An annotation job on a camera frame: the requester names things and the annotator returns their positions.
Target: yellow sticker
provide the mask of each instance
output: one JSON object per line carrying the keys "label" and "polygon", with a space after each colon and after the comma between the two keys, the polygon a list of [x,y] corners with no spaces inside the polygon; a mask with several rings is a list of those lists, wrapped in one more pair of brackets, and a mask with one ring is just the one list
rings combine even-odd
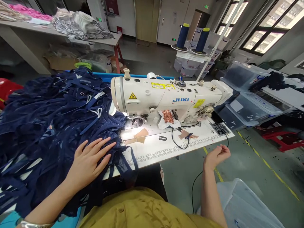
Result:
{"label": "yellow sticker", "polygon": [[153,88],[157,89],[175,89],[172,84],[160,84],[160,83],[154,83],[151,82]]}
{"label": "yellow sticker", "polygon": [[129,99],[137,99],[137,98],[135,97],[134,93],[132,93]]}
{"label": "yellow sticker", "polygon": [[195,103],[195,106],[193,108],[197,108],[198,106],[202,105],[205,102],[205,99],[200,99]]}

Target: pile of navy fabric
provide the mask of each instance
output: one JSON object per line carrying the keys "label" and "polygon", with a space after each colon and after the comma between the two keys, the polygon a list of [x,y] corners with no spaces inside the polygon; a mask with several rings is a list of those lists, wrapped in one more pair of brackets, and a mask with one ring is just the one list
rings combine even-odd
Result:
{"label": "pile of navy fabric", "polygon": [[76,148],[87,139],[110,136],[106,145],[117,144],[108,152],[112,157],[106,169],[61,214],[74,217],[87,194],[102,194],[108,167],[110,177],[114,167],[121,175],[131,172],[118,135],[126,117],[110,116],[111,102],[109,84],[85,67],[29,81],[10,95],[0,116],[0,214],[16,204],[15,211],[26,217],[64,180]]}

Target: red stool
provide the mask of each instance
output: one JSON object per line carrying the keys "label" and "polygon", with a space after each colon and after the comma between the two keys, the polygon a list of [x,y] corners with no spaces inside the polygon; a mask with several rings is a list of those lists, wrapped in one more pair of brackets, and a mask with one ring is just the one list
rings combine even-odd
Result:
{"label": "red stool", "polygon": [[23,86],[16,84],[8,79],[0,78],[0,109],[4,109],[4,102],[8,99],[9,95],[15,90],[22,89]]}
{"label": "red stool", "polygon": [[299,138],[299,133],[301,130],[290,128],[290,127],[275,127],[266,130],[262,137],[266,140],[271,139],[280,145],[279,150],[285,152],[290,149],[304,146],[303,139]]}

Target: industrial sewing machine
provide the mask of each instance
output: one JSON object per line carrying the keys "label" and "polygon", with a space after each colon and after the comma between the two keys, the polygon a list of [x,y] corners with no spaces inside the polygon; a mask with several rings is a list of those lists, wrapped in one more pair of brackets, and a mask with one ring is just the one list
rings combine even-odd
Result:
{"label": "industrial sewing machine", "polygon": [[157,79],[154,73],[148,78],[115,77],[111,80],[111,93],[117,111],[128,116],[121,139],[134,136],[134,128],[146,128],[149,135],[168,132],[159,129],[158,111],[172,110],[173,117],[182,126],[197,124],[211,117],[213,107],[223,104],[232,96],[232,89],[224,82],[212,80],[199,83]]}

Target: pink fabric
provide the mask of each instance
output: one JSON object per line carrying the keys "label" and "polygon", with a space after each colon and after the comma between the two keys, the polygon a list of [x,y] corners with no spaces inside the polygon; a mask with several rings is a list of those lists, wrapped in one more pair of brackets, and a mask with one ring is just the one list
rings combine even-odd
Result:
{"label": "pink fabric", "polygon": [[32,8],[27,8],[20,4],[17,4],[17,5],[9,4],[9,6],[11,9],[13,9],[23,15],[31,16],[33,18],[38,18],[38,19],[45,20],[45,21],[51,21],[53,19],[53,17],[50,15],[45,15],[45,14],[39,13],[38,11],[36,11]]}

